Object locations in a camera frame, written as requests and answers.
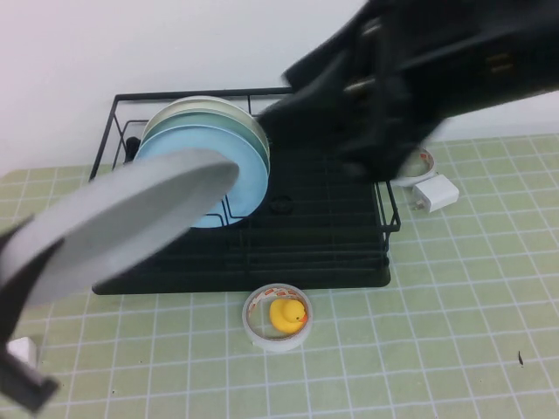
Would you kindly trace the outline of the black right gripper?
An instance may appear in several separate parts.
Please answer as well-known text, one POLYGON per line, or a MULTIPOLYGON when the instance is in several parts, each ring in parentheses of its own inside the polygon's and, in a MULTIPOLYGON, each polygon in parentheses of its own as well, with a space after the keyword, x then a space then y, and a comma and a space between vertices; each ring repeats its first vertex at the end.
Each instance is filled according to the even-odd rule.
POLYGON ((365 79, 363 87, 351 90, 349 69, 349 57, 335 57, 257 121, 272 142, 320 149, 354 179, 395 179, 441 121, 415 114, 398 79, 382 84, 365 79))

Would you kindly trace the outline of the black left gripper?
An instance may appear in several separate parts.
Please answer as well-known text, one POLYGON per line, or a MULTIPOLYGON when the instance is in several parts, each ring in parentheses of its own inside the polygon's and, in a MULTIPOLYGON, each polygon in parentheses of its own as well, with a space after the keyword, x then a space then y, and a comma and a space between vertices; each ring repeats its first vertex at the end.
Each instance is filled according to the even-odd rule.
MULTIPOLYGON (((62 245, 56 242, 32 258, 1 289, 1 343, 14 333, 29 295, 41 272, 62 245)), ((1 350, 1 394, 29 413, 38 413, 59 390, 59 383, 1 350)))

